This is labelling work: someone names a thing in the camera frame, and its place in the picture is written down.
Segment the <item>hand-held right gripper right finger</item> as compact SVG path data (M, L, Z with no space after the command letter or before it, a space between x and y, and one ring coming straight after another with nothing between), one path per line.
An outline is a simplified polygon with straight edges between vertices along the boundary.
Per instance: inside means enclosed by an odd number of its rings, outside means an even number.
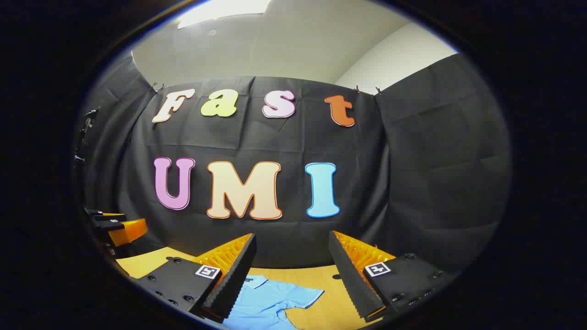
M328 248L359 317L365 321L393 320L411 313L459 275L415 253L394 256L338 231L329 233Z

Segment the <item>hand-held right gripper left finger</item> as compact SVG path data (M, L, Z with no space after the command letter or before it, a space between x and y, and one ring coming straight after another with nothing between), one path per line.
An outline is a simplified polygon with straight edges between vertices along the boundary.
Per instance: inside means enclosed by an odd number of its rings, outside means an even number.
M138 285L170 305L222 323L229 317L257 251L249 233L198 257L168 257L138 279Z

